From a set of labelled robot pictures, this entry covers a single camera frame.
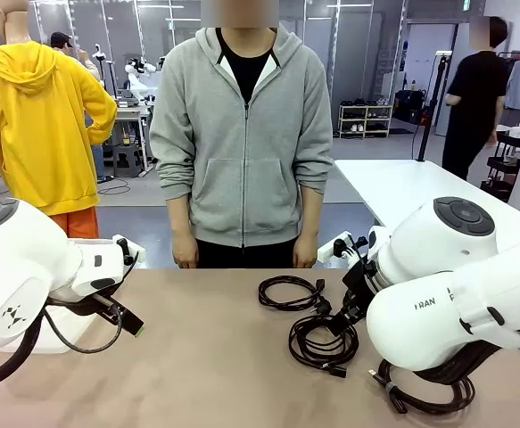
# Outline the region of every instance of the hoodie hood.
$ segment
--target hoodie hood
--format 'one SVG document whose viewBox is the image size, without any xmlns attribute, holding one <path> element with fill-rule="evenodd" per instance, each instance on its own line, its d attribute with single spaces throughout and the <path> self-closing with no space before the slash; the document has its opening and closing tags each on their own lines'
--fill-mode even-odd
<svg viewBox="0 0 520 428">
<path fill-rule="evenodd" d="M 58 55 L 36 42 L 0 45 L 0 78 L 26 94 L 35 94 L 51 77 Z"/>
<path fill-rule="evenodd" d="M 222 55 L 222 48 L 216 36 L 216 29 L 199 29 L 196 31 L 196 40 L 198 44 L 210 59 L 212 64 L 216 64 Z M 276 42 L 274 43 L 273 52 L 276 56 L 280 67 L 284 67 L 293 55 L 303 45 L 303 42 L 295 36 L 295 33 L 289 33 L 283 25 L 279 25 L 277 29 Z"/>
</svg>

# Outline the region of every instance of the beige table surface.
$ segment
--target beige table surface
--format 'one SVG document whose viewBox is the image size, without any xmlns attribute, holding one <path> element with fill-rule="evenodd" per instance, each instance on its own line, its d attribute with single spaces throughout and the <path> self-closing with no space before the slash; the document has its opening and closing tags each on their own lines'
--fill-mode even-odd
<svg viewBox="0 0 520 428">
<path fill-rule="evenodd" d="M 146 331 L 138 339 L 122 334 L 101 354 L 30 357 L 0 384 L 0 427 L 520 428 L 518 351 L 482 365 L 472 376 L 474 403 L 445 418 L 395 413 L 367 374 L 380 358 L 364 324 L 357 326 L 360 347 L 347 379 L 300 365 L 287 335 L 306 312 L 275 312 L 257 302 L 258 283 L 277 273 L 134 271 L 119 300 Z M 337 309 L 343 273 L 301 271 L 326 279 L 325 296 Z M 274 297 L 296 293 L 279 290 Z M 80 345 L 102 344 L 113 328 L 95 321 Z M 425 399 L 450 397 L 448 387 L 401 370 L 394 378 Z"/>
</svg>

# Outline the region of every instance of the orange pants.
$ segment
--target orange pants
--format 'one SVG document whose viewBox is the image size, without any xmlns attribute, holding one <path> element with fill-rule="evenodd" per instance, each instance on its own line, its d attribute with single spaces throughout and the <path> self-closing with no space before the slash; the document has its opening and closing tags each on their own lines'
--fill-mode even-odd
<svg viewBox="0 0 520 428">
<path fill-rule="evenodd" d="M 50 219 L 63 229 L 68 238 L 99 238 L 99 225 L 95 207 L 66 214 L 56 214 L 50 216 Z"/>
</svg>

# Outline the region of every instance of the shoe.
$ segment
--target shoe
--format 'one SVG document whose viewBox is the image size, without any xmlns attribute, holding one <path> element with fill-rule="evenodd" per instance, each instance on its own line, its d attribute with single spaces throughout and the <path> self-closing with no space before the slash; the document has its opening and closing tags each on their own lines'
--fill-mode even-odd
<svg viewBox="0 0 520 428">
<path fill-rule="evenodd" d="M 114 176 L 105 176 L 105 180 L 97 180 L 98 185 L 102 185 L 103 183 L 109 183 L 115 179 Z"/>
</svg>

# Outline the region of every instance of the yellow hoodie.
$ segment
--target yellow hoodie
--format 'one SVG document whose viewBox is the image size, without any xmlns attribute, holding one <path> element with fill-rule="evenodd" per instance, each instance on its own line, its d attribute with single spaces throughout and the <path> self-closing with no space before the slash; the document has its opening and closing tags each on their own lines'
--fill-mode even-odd
<svg viewBox="0 0 520 428">
<path fill-rule="evenodd" d="M 0 46 L 0 171 L 15 198 L 49 216 L 95 206 L 90 145 L 109 137 L 116 114 L 72 58 L 35 42 Z"/>
</svg>

